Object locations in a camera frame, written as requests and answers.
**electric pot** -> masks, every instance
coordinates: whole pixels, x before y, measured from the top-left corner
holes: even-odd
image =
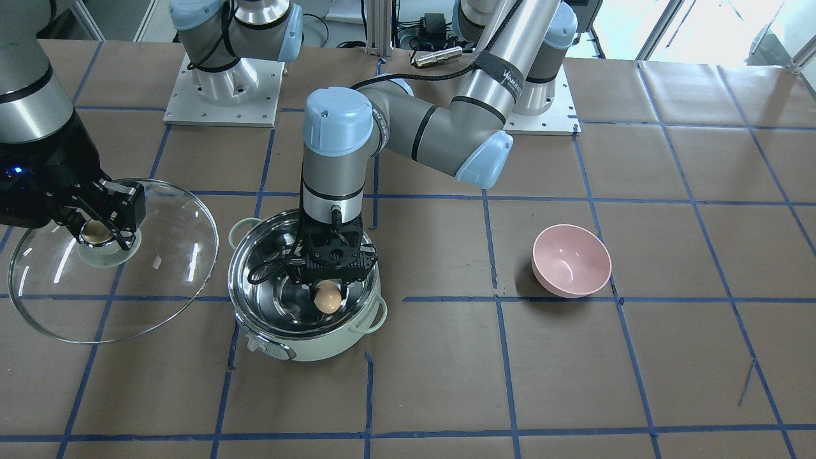
[[[286,274],[253,285],[250,270],[275,256],[295,241],[299,210],[281,212],[267,220],[239,221],[229,234],[235,248],[228,269],[229,296],[235,317],[246,334],[250,350],[261,350],[281,360],[328,359],[350,348],[364,335],[382,327],[388,307],[380,295],[379,269],[375,265],[363,282],[351,283],[340,308],[324,314],[310,299],[309,288]],[[257,222],[240,243],[233,243],[239,226]],[[363,234],[364,243],[371,243]],[[374,320],[379,310],[382,314]]]

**glass pot lid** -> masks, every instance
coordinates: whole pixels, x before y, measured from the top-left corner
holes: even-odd
[[[152,179],[137,242],[78,243],[55,223],[28,230],[11,259],[8,288],[23,319],[61,341],[130,339],[173,319],[193,302],[215,267],[218,233],[198,198]]]

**pot handle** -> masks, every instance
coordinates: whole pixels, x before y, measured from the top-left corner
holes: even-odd
[[[352,332],[355,332],[355,333],[360,333],[360,334],[362,334],[362,335],[368,335],[369,333],[373,333],[373,332],[376,332],[377,330],[379,330],[379,328],[380,328],[380,327],[382,327],[382,326],[383,326],[383,324],[385,323],[385,318],[387,318],[387,317],[388,317],[388,306],[385,304],[385,300],[383,299],[383,297],[381,297],[380,295],[378,295],[378,294],[376,294],[376,293],[375,293],[374,295],[375,295],[375,297],[374,297],[374,301],[376,301],[376,302],[377,302],[377,306],[378,306],[380,309],[382,309],[382,310],[383,310],[383,315],[381,315],[381,316],[379,317],[379,321],[378,321],[377,323],[375,323],[375,324],[374,324],[374,325],[372,325],[371,327],[369,327],[369,328],[367,328],[367,329],[364,329],[364,330],[361,330],[361,329],[359,329],[359,328],[357,328],[357,327],[354,327],[354,326],[352,325],[352,326],[349,328],[349,330],[351,330]]]
[[[238,247],[238,244],[233,240],[233,238],[235,237],[235,232],[238,230],[238,228],[241,228],[247,223],[260,223],[261,221],[263,220],[261,220],[260,218],[255,218],[253,216],[247,217],[243,220],[239,220],[238,223],[233,225],[232,229],[230,229],[229,231],[229,236],[227,237],[227,240],[229,241],[229,246],[232,247],[233,250],[235,250],[235,247]]]

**blue tape grid line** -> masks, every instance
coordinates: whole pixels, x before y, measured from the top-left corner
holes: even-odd
[[[123,112],[163,112],[166,109],[163,107],[116,107],[104,105],[76,105],[77,110],[112,110]]]
[[[275,144],[275,130],[269,132],[269,141],[266,146],[266,158],[264,159],[264,169],[261,172],[260,184],[258,185],[258,192],[255,193],[257,200],[255,202],[255,218],[260,217],[261,207],[264,203],[264,188],[266,187],[266,177],[269,174],[269,167],[272,162],[272,151]],[[235,323],[233,329],[233,336],[229,341],[229,355],[227,357],[227,371],[224,372],[224,385],[221,387],[221,399],[218,407],[218,417],[215,420],[215,437],[212,440],[212,448],[210,450],[210,459],[217,459],[218,449],[221,442],[222,432],[224,429],[224,417],[227,413],[227,402],[229,399],[229,389],[233,383],[233,370],[235,369],[235,355],[238,348],[238,336],[240,328],[238,322]]]
[[[379,155],[375,156],[375,179],[379,182]],[[255,191],[235,191],[226,189],[195,189],[194,194],[210,196],[256,196]],[[297,197],[297,191],[264,191],[263,196],[269,197]],[[476,194],[381,194],[378,192],[365,193],[368,199],[449,199],[449,200],[480,200],[484,197]],[[494,196],[488,195],[488,201],[543,201],[563,203],[588,203],[588,198],[571,196]],[[717,200],[689,200],[689,199],[648,199],[648,198],[593,198],[596,203],[623,203],[623,204],[705,204],[709,206],[765,206],[765,207],[816,207],[816,203],[806,202],[776,202],[776,201],[717,201]]]
[[[662,426],[655,427],[658,434],[679,434],[696,432],[779,432],[816,431],[816,424],[728,424],[708,426]],[[593,436],[593,435],[635,435],[649,434],[648,427],[601,427],[582,429],[521,429],[520,437],[559,437],[559,436]],[[451,439],[479,437],[509,437],[510,430],[439,430],[439,431],[397,431],[372,434],[372,439]],[[175,434],[175,435],[135,435],[135,434],[72,434],[69,443],[73,442],[172,442],[172,441],[212,441],[215,434]],[[222,434],[219,441],[243,440],[359,440],[364,439],[365,432],[285,432],[285,433],[236,433]],[[56,443],[64,435],[0,435],[0,443]]]
[[[0,293],[0,299],[7,299],[7,293]],[[442,303],[442,302],[492,302],[496,296],[406,296],[402,299],[405,303]],[[532,302],[532,303],[602,303],[614,301],[612,296],[586,296],[584,298],[560,298],[558,296],[498,296],[503,303]],[[25,295],[27,300],[60,300],[60,301],[190,301],[188,296],[142,296],[142,295]],[[202,302],[229,302],[229,296],[198,296],[196,301]],[[717,297],[717,296],[627,296],[626,302],[630,303],[760,303],[760,304],[798,304],[816,305],[816,298],[775,298],[775,297]]]
[[[170,137],[170,129],[172,126],[168,124],[164,127],[164,135],[162,135],[162,141],[158,144],[158,151],[156,152],[156,159],[153,160],[153,166],[150,168],[150,175],[149,177],[154,179],[156,178],[156,171],[158,171],[158,164],[162,161],[162,155],[164,154],[164,147],[167,146],[167,138]]]
[[[691,191],[691,188],[689,186],[689,182],[685,178],[685,173],[683,172],[683,167],[681,166],[680,160],[677,157],[677,153],[676,153],[676,151],[674,149],[674,145],[672,143],[672,140],[668,135],[668,130],[667,130],[666,126],[663,124],[663,118],[660,115],[657,104],[654,101],[654,96],[652,94],[652,91],[651,91],[651,89],[649,87],[648,82],[646,81],[646,78],[645,78],[645,75],[644,75],[644,72],[643,72],[643,68],[641,67],[641,64],[639,62],[637,63],[637,72],[638,72],[638,76],[640,77],[640,79],[641,79],[641,81],[643,83],[643,87],[646,90],[646,95],[649,97],[649,102],[652,105],[652,110],[654,111],[654,114],[657,117],[658,121],[661,123],[661,129],[663,131],[663,136],[665,137],[666,143],[667,143],[668,148],[669,148],[669,151],[672,154],[672,159],[674,160],[674,163],[675,163],[675,165],[677,167],[677,172],[680,174],[680,178],[681,178],[681,180],[683,182],[683,186],[685,187],[685,192],[688,194],[689,200],[693,202],[694,201],[694,194]],[[731,100],[734,102],[734,105],[737,108],[737,111],[740,112],[740,115],[742,116],[743,121],[745,122],[746,126],[748,126],[748,130],[753,136],[753,139],[754,139],[754,141],[756,143],[756,147],[760,148],[759,142],[756,141],[756,137],[754,136],[753,130],[750,128],[750,125],[749,125],[749,123],[747,121],[747,118],[745,118],[745,115],[744,115],[742,109],[739,107],[739,103],[737,102],[736,98],[734,98],[734,94],[731,92],[730,87],[728,86],[728,83],[725,81],[725,77],[723,76],[722,72],[719,69],[718,69],[718,72],[720,74],[720,78],[722,79],[723,84],[725,85],[726,90],[729,92]],[[776,175],[774,174],[774,172],[773,172],[773,170],[771,168],[771,165],[770,165],[769,162],[767,162],[767,160],[765,161],[765,165],[768,167],[769,171],[771,172],[771,174],[774,176],[774,179],[776,180]],[[787,195],[785,194],[785,192],[784,192],[784,190],[782,188],[782,185],[778,182],[778,180],[777,180],[777,186],[779,187],[779,191],[782,193],[783,197],[787,201]],[[691,206],[694,209],[694,214],[697,216],[697,221],[698,221],[698,223],[700,225],[700,229],[703,232],[703,237],[705,238],[706,244],[708,245],[708,250],[711,253],[712,259],[714,261],[714,265],[715,265],[715,267],[717,269],[717,273],[720,275],[720,280],[722,281],[723,288],[725,289],[725,294],[730,299],[730,298],[733,297],[733,295],[731,294],[731,288],[729,287],[728,279],[725,277],[725,271],[722,268],[722,264],[720,263],[720,259],[716,254],[716,250],[714,249],[714,245],[713,245],[713,243],[711,241],[711,237],[710,237],[710,235],[708,233],[708,230],[706,228],[705,221],[703,220],[703,215],[700,213],[700,210],[699,210],[699,207],[698,207],[697,203],[692,203]],[[745,340],[745,345],[748,348],[748,353],[751,355],[751,358],[754,360],[754,362],[756,364],[756,373],[757,373],[757,376],[759,377],[760,381],[762,382],[762,387],[765,390],[765,395],[768,398],[768,403],[770,404],[771,411],[773,411],[773,413],[774,413],[774,417],[776,418],[777,424],[779,424],[780,426],[783,426],[782,416],[779,414],[778,407],[777,407],[777,405],[776,405],[776,403],[774,401],[774,396],[773,396],[773,394],[771,394],[770,388],[768,386],[768,381],[765,379],[765,374],[762,371],[760,361],[756,357],[756,353],[754,352],[753,344],[751,343],[751,338],[748,335],[747,329],[745,328],[745,324],[743,323],[743,318],[739,313],[739,309],[737,307],[737,304],[734,301],[730,301],[730,304],[731,304],[732,310],[734,311],[734,317],[737,319],[737,323],[739,325],[739,330],[743,334],[743,339]],[[787,431],[782,427],[780,427],[780,431],[782,432],[782,437],[783,437],[783,439],[785,441],[785,446],[787,447],[787,451],[790,454],[791,459],[796,459],[796,453],[793,450],[793,445],[791,444],[791,439],[790,439],[789,435],[787,434]]]
[[[595,199],[592,196],[592,187],[589,185],[589,177],[587,175],[587,168],[583,163],[583,155],[581,154],[581,147],[578,145],[578,132],[577,129],[573,132],[572,135],[572,145],[575,149],[575,156],[578,159],[578,165],[581,169],[581,177],[583,179],[583,187],[587,191],[587,199],[589,201],[589,210],[592,213],[592,220],[595,223],[595,229],[598,231],[598,238],[603,242],[604,235],[603,229],[601,228],[601,220],[598,218],[598,212],[595,207]],[[641,403],[643,404],[643,413],[646,419],[646,426],[649,429],[650,439],[652,442],[652,449],[654,451],[655,459],[662,459],[662,454],[660,453],[660,445],[658,443],[658,432],[654,428],[654,421],[652,419],[652,411],[651,407],[649,406],[649,398],[646,395],[646,387],[643,384],[643,376],[641,375],[641,367],[637,363],[637,355],[635,354],[635,346],[632,343],[632,336],[629,334],[629,326],[626,322],[626,314],[623,312],[623,302],[620,300],[618,295],[618,289],[614,283],[614,275],[610,276],[610,285],[612,286],[612,299],[615,304],[615,308],[618,312],[618,319],[620,320],[621,331],[623,332],[623,338],[626,341],[626,347],[629,352],[629,360],[632,362],[632,370],[635,373],[635,381],[637,383],[638,392],[641,395]]]
[[[603,121],[598,119],[580,119],[583,124],[614,124],[620,126],[665,126],[665,127],[705,127],[707,129],[761,129],[763,131],[816,131],[816,127],[781,127],[781,126],[751,126],[745,124],[705,124],[705,123],[665,123],[663,121]]]
[[[748,118],[747,116],[745,116],[743,108],[739,105],[737,97],[731,90],[731,86],[729,86],[728,81],[725,80],[725,75],[722,73],[722,68],[719,66],[717,67],[717,73],[720,75],[720,80],[722,80],[722,84],[725,86],[725,90],[728,92],[728,96],[734,103],[734,107],[736,107],[737,111],[739,112],[739,116],[743,119],[743,122],[746,124],[746,126],[748,126],[748,133],[751,134],[751,138],[754,141],[754,145],[756,146],[756,149],[758,149],[760,152],[762,161],[764,161],[765,165],[768,167],[768,172],[770,172],[770,176],[774,179],[774,183],[776,184],[777,188],[779,188],[779,193],[782,194],[782,198],[785,200],[788,209],[790,209],[794,220],[796,220],[796,224],[799,225],[799,230],[802,232],[802,235],[805,236],[805,240],[808,242],[808,245],[810,246],[810,251],[814,254],[814,256],[816,256],[816,247],[814,247],[813,240],[811,240],[810,237],[808,236],[808,232],[805,230],[805,226],[802,225],[802,220],[800,220],[799,215],[796,213],[796,209],[791,205],[791,200],[788,198],[785,189],[782,187],[782,182],[779,181],[779,177],[776,175],[774,168],[771,166],[770,160],[768,160],[768,156],[765,154],[765,149],[763,149],[762,145],[760,145],[760,141],[756,137],[756,133],[754,132],[753,127],[748,122]]]
[[[507,329],[504,326],[504,310],[499,299],[499,276],[496,271],[496,257],[493,249],[493,230],[490,227],[490,206],[487,201],[487,190],[481,191],[481,205],[485,213],[485,235],[487,237],[487,256],[490,259],[490,281],[493,284],[492,301],[496,304],[496,320],[499,324],[499,342],[502,346],[502,363],[504,366],[504,384],[507,390],[508,411],[510,417],[510,435],[512,436],[513,455],[521,459],[521,442],[518,438],[518,424],[516,419],[516,400],[512,390],[512,374],[510,372],[510,354],[508,351]]]
[[[91,71],[94,69],[94,64],[96,64],[96,58],[99,57],[100,51],[102,51],[102,45],[104,45],[104,42],[99,42],[99,44],[96,45],[96,51],[94,51],[94,56],[91,57],[91,62],[88,64],[88,68],[85,70],[85,74],[82,75],[82,80],[79,82],[77,91],[73,94],[71,103],[74,105],[77,104],[77,99],[79,99],[79,95],[82,94],[82,90],[85,89],[85,83],[88,81],[88,77],[91,76]]]
[[[108,302],[105,304],[104,310],[102,312],[102,317],[100,318],[99,327],[96,329],[96,335],[94,336],[94,341],[101,341],[102,336],[104,333],[104,326],[108,322],[108,316],[110,314],[111,306],[113,305],[113,295],[116,294],[116,289],[119,286],[119,280],[122,278],[122,272],[125,270],[124,265],[119,265],[116,270],[116,275],[113,278],[113,285],[110,288],[110,295]],[[79,381],[79,388],[77,388],[77,395],[73,400],[73,406],[71,407],[71,413],[68,417],[68,423],[65,425],[65,433],[63,435],[62,440],[60,441],[60,448],[57,450],[56,459],[62,459],[65,455],[65,449],[68,447],[68,441],[71,438],[71,432],[73,431],[73,424],[77,420],[77,415],[79,414],[79,407],[82,404],[82,397],[85,395],[85,389],[88,385],[88,379],[91,377],[91,369],[94,366],[94,362],[96,361],[96,352],[99,350],[99,345],[92,345],[91,352],[88,354],[88,361],[85,365],[85,371],[82,372],[82,379]]]
[[[371,459],[371,422],[374,405],[371,402],[374,396],[374,360],[366,352],[366,429],[363,431],[363,459]]]

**light blue joint cap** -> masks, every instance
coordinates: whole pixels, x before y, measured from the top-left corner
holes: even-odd
[[[456,172],[456,180],[485,189],[496,185],[511,148],[512,136],[497,131],[465,160]]]
[[[347,87],[318,89],[306,99],[304,143],[323,156],[344,156],[374,131],[368,97]]]
[[[464,33],[462,33],[462,29],[459,27],[459,0],[454,2],[453,20],[451,22],[453,23],[453,30],[456,36],[464,39]]]
[[[304,32],[303,8],[297,3],[290,3],[289,24],[286,25],[281,52],[277,55],[278,62],[291,62],[300,54],[301,35]]]
[[[556,49],[566,49],[572,46],[575,32],[578,30],[578,17],[572,7],[566,2],[558,4],[556,15],[553,16],[547,33],[544,34],[544,42]]]
[[[221,9],[222,0],[171,0],[170,18],[176,30],[184,32],[210,19]]]

